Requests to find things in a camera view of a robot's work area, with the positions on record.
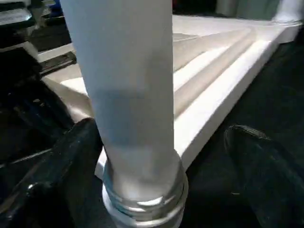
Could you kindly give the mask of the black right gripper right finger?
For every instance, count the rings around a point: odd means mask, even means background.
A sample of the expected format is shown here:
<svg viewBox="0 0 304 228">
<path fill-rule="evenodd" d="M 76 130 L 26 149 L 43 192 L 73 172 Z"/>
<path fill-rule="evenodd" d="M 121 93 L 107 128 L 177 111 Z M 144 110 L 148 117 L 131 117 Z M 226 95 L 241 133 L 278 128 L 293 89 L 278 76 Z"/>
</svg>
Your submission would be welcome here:
<svg viewBox="0 0 304 228">
<path fill-rule="evenodd" d="M 232 125 L 224 145 L 239 182 L 263 228 L 304 226 L 304 169 L 279 142 L 245 125 Z"/>
</svg>

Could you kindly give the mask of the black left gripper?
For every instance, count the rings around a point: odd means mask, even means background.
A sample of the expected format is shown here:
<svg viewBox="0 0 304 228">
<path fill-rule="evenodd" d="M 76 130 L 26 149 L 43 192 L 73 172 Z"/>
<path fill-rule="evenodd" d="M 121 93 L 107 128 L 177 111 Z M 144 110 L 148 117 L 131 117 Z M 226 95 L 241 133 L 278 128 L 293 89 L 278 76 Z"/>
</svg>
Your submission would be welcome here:
<svg viewBox="0 0 304 228">
<path fill-rule="evenodd" d="M 45 79 L 75 64 L 76 56 L 67 52 L 39 58 L 70 41 L 58 0 L 1 1 L 1 152 L 51 146 L 73 127 L 67 107 Z"/>
</svg>

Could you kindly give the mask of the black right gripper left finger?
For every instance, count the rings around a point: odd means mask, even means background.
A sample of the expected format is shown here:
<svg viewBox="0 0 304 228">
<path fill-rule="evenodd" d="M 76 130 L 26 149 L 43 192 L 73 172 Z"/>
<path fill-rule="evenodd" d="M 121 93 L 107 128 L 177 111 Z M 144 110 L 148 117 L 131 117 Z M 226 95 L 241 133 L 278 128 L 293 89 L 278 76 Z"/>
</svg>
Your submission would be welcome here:
<svg viewBox="0 0 304 228">
<path fill-rule="evenodd" d="M 102 141 L 96 122 L 76 123 L 0 205 L 2 228 L 78 228 Z"/>
</svg>

